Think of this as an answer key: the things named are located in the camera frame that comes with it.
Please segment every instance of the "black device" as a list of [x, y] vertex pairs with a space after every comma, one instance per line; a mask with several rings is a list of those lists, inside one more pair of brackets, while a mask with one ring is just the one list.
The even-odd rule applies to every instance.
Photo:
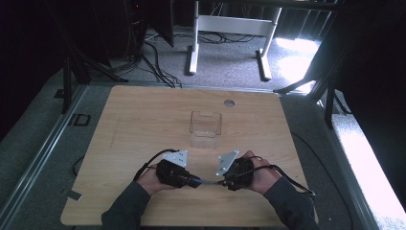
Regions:
[[201, 182], [200, 178], [190, 174], [185, 168], [175, 165], [167, 160], [161, 160], [156, 168], [156, 175], [163, 184], [168, 184], [176, 188], [187, 185], [197, 188]]
[[223, 174], [223, 186], [227, 186], [231, 191], [249, 187], [254, 178], [253, 169], [254, 164], [251, 159], [242, 157], [236, 159], [230, 169]]

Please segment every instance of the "metal frame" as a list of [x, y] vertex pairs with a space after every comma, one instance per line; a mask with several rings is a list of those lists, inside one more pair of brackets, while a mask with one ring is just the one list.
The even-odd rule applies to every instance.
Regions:
[[270, 21], [222, 17], [211, 15], [199, 15], [199, 2], [194, 3], [194, 26], [191, 54], [191, 65], [189, 72], [194, 75], [197, 73], [197, 57], [199, 54], [198, 33], [199, 31], [222, 32], [229, 34], [243, 35], [261, 35], [266, 36], [265, 44], [262, 49], [259, 49], [259, 63], [263, 77], [266, 80], [271, 80], [272, 75], [269, 68], [268, 51], [271, 45], [272, 38], [277, 28], [278, 19], [281, 15], [282, 8], [276, 8], [275, 13]]
[[57, 120], [54, 128], [51, 133], [45, 140], [39, 152], [35, 155], [34, 160], [31, 162], [30, 166], [21, 176], [16, 187], [11, 193], [11, 196], [7, 200], [6, 204], [3, 206], [0, 212], [0, 229], [8, 229], [14, 216], [17, 214], [21, 205], [23, 204], [27, 194], [30, 192], [33, 187], [36, 179], [41, 173], [42, 169], [45, 166], [45, 163], [48, 161], [48, 158], [51, 156], [51, 153], [59, 140], [63, 130], [69, 123], [69, 120], [74, 114], [76, 107], [78, 106], [80, 99], [82, 98], [87, 85], [81, 84], [78, 86], [72, 104], [70, 108], [66, 111], [65, 114], [60, 115]]

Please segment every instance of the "wooden tabletop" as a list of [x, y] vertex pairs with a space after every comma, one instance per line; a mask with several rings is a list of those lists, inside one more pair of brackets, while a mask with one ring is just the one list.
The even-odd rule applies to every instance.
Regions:
[[[225, 106], [232, 100], [235, 106]], [[222, 115], [216, 149], [192, 148], [192, 111]], [[66, 225], [101, 225], [105, 212], [154, 154], [188, 150], [186, 170], [206, 180], [216, 176], [218, 156], [247, 150], [280, 166], [306, 186], [292, 137], [275, 94], [115, 86], [102, 112], [61, 221]], [[281, 226], [274, 209], [259, 194], [232, 192], [220, 185], [184, 187], [154, 195], [142, 217], [145, 226]]]

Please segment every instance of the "person's right hand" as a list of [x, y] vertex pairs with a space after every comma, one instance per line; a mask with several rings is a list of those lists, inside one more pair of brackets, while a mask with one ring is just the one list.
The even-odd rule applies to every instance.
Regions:
[[[250, 158], [254, 164], [254, 168], [261, 166], [269, 166], [269, 162], [255, 156], [248, 150], [242, 157]], [[249, 189], [261, 195], [265, 194], [279, 179], [281, 175], [272, 169], [261, 169], [254, 172], [254, 179]]]

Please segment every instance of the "transparent container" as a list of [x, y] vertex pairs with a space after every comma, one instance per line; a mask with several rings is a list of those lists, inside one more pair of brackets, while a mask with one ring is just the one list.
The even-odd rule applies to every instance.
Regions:
[[193, 111], [191, 115], [192, 147], [217, 148], [221, 135], [221, 113]]

